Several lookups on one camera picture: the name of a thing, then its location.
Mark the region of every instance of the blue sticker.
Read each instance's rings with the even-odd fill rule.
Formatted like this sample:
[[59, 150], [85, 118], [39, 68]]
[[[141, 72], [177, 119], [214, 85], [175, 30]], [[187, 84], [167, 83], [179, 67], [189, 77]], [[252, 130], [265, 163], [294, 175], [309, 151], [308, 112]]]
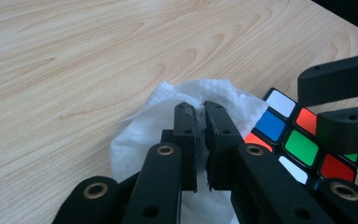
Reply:
[[269, 111], [266, 111], [255, 125], [258, 131], [265, 134], [272, 141], [278, 141], [284, 126], [284, 122]]

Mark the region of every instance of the crumpled tissue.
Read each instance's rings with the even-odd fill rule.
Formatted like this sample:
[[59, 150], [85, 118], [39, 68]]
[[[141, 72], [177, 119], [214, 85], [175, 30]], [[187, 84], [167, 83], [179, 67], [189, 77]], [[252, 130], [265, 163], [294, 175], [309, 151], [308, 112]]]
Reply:
[[[162, 82], [145, 106], [123, 120], [110, 145], [113, 177], [117, 182], [136, 174], [142, 168], [147, 150], [159, 143], [162, 130], [173, 129], [173, 109], [187, 102], [197, 111], [197, 120], [205, 128], [203, 102], [224, 106], [242, 137], [246, 136], [266, 111], [268, 104], [252, 94], [235, 88], [227, 79], [201, 79], [178, 85]], [[238, 223], [228, 191], [209, 191], [205, 164], [208, 150], [199, 151], [198, 192], [182, 194], [181, 223]]]

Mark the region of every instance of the wooden table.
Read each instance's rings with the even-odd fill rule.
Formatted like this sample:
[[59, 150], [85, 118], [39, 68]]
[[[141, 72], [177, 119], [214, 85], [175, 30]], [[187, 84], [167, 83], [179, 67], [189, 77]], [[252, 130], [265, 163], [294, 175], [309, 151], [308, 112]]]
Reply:
[[311, 1], [0, 1], [0, 223], [50, 223], [111, 176], [114, 129], [163, 80], [296, 99], [306, 68], [356, 55], [358, 28]]

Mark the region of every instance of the white sticker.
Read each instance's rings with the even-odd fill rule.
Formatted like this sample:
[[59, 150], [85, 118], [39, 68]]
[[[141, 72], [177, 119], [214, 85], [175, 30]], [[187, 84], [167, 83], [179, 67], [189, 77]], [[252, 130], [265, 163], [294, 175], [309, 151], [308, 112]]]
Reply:
[[296, 181], [306, 184], [308, 180], [308, 175], [303, 170], [294, 165], [291, 161], [287, 160], [285, 157], [281, 156], [279, 158], [281, 164], [286, 168], [286, 170], [295, 178]]
[[284, 115], [286, 118], [290, 117], [296, 106], [296, 103], [293, 100], [279, 91], [273, 91], [268, 97], [267, 103], [269, 103], [269, 106]]

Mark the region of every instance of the green sticker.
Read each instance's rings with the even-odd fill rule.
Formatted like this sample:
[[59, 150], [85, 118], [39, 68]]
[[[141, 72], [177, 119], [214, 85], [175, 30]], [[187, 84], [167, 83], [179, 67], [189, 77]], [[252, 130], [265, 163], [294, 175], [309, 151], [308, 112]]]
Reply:
[[357, 162], [358, 154], [348, 154], [344, 155], [346, 158], [350, 159], [350, 161]]
[[318, 146], [298, 131], [292, 131], [285, 148], [308, 166], [312, 166], [318, 153]]

